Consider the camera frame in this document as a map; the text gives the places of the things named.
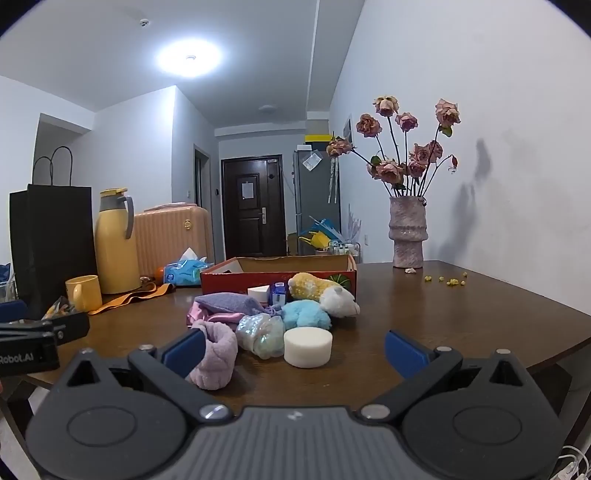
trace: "pink ceramic vase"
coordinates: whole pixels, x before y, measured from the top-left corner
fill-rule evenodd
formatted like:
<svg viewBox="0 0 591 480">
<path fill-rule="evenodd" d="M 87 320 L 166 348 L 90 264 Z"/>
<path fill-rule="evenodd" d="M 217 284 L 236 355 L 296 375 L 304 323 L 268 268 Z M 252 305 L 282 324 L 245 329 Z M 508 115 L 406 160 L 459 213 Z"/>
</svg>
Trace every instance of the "pink ceramic vase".
<svg viewBox="0 0 591 480">
<path fill-rule="evenodd" d="M 394 266 L 423 267 L 423 241 L 427 235 L 427 218 L 423 199 L 390 197 L 390 233 L 394 240 Z"/>
</svg>

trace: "bag handle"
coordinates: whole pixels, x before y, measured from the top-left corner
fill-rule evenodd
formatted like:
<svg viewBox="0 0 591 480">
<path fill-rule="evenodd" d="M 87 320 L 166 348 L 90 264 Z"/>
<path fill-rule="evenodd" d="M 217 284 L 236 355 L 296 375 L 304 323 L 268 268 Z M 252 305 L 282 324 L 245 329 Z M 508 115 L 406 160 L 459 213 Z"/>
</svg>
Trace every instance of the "bag handle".
<svg viewBox="0 0 591 480">
<path fill-rule="evenodd" d="M 31 175 L 31 183 L 34 183 L 33 177 L 35 176 L 35 166 L 37 165 L 37 162 L 39 160 L 41 160 L 42 158 L 46 158 L 49 160 L 49 178 L 51 180 L 51 185 L 53 186 L 53 157 L 55 156 L 56 152 L 60 149 L 60 148 L 65 148 L 68 152 L 70 152 L 70 187 L 72 186 L 72 168 L 74 167 L 74 157 L 72 155 L 72 150 L 70 150 L 69 147 L 62 145 L 61 147 L 57 147 L 52 155 L 51 158 L 46 157 L 45 155 L 43 155 L 42 157 L 39 157 L 38 159 L 35 160 L 35 163 L 33 163 L 33 174 Z"/>
<path fill-rule="evenodd" d="M 33 163 L 33 173 L 31 174 L 31 184 L 35 184 L 35 167 L 37 166 L 37 162 L 39 162 L 39 160 L 41 160 L 42 158 L 46 158 L 49 160 L 49 179 L 51 180 L 51 184 L 53 185 L 53 162 L 49 157 L 46 157 L 45 155 L 43 155 L 42 157 L 39 157 Z"/>
</svg>

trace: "white sponge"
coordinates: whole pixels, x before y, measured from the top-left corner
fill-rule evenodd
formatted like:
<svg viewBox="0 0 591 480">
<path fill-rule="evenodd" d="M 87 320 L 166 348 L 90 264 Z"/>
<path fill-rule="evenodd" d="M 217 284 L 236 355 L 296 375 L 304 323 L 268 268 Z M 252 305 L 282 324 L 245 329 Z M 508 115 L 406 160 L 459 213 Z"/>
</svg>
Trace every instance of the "white sponge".
<svg viewBox="0 0 591 480">
<path fill-rule="evenodd" d="M 298 368 L 320 367 L 330 360 L 332 333 L 322 328 L 298 327 L 283 336 L 287 363 Z"/>
<path fill-rule="evenodd" d="M 268 295 L 269 285 L 263 285 L 262 287 L 252 287 L 248 289 L 248 296 L 258 300 L 258 303 L 264 307 L 267 306 Z"/>
</svg>

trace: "yellow mug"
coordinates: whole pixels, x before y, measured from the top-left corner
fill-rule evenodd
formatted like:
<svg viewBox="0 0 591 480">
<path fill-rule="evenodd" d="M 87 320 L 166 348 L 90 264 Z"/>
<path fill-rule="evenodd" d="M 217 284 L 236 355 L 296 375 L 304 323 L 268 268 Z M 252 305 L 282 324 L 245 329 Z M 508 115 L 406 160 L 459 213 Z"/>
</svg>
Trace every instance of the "yellow mug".
<svg viewBox="0 0 591 480">
<path fill-rule="evenodd" d="M 79 312 L 90 312 L 103 304 L 99 277 L 96 275 L 84 275 L 66 280 L 66 291 L 70 305 L 74 305 Z"/>
</svg>

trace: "brown door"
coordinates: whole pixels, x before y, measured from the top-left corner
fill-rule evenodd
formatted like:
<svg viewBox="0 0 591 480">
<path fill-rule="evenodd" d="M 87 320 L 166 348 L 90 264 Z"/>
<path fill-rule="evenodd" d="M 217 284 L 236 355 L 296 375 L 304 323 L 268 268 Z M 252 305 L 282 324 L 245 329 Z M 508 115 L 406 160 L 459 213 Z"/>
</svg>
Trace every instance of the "brown door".
<svg viewBox="0 0 591 480">
<path fill-rule="evenodd" d="M 281 155 L 222 160 L 226 258 L 287 254 Z"/>
</svg>

